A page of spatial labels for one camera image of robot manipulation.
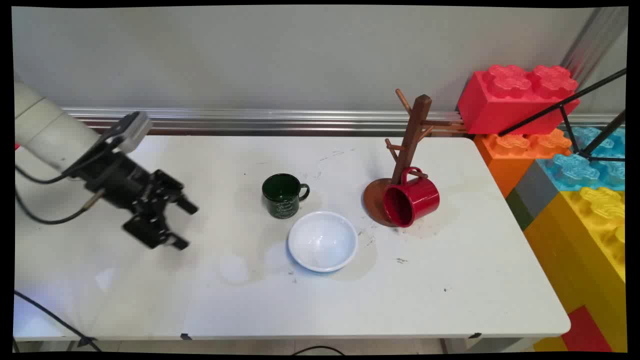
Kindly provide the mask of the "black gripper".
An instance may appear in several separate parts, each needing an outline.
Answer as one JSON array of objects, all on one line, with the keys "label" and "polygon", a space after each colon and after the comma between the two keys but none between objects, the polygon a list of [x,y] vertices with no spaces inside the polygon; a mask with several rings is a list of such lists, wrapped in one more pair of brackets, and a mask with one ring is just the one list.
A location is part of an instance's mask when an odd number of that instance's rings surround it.
[{"label": "black gripper", "polygon": [[116,208],[130,211],[132,217],[122,225],[129,235],[147,246],[170,246],[179,251],[190,243],[170,229],[163,214],[167,204],[175,204],[193,215],[199,211],[183,193],[184,185],[162,170],[147,171],[122,152],[105,152],[89,164],[75,170],[91,192]]}]

